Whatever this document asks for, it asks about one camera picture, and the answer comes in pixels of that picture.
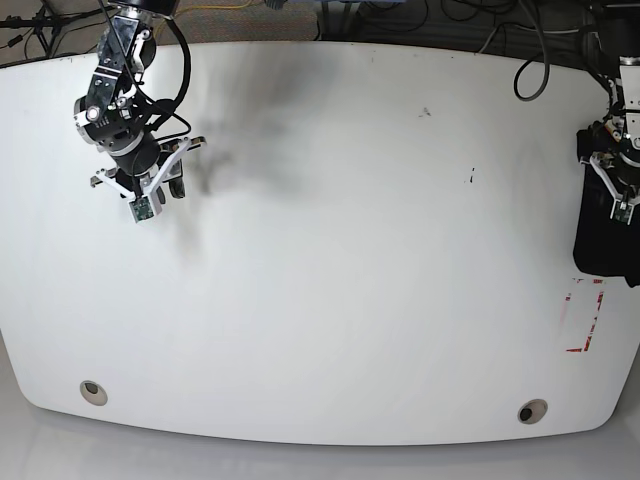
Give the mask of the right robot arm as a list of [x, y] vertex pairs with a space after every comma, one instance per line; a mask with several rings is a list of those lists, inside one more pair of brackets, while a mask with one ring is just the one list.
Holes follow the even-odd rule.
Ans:
[[[139, 206], [147, 197], [165, 202], [162, 185], [172, 197], [185, 196], [182, 161], [183, 143], [194, 149], [205, 142], [190, 139], [191, 125], [177, 114], [191, 80], [191, 53], [175, 23], [176, 1], [115, 1], [118, 10], [107, 15], [107, 29], [98, 42], [98, 64], [87, 94], [74, 105], [74, 121], [81, 137], [115, 162], [101, 169], [90, 185], [108, 184], [125, 199]], [[160, 18], [178, 40], [183, 70], [179, 90], [173, 98], [154, 100], [143, 92], [143, 76], [153, 62], [157, 43], [153, 20]]]

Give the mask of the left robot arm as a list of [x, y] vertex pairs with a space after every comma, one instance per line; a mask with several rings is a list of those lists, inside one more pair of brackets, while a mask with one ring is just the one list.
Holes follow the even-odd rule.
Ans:
[[601, 196], [608, 195], [609, 217], [629, 224], [639, 206], [639, 3], [587, 1], [596, 46], [584, 51], [588, 73], [607, 94], [605, 116], [577, 134], [577, 157], [596, 175]]

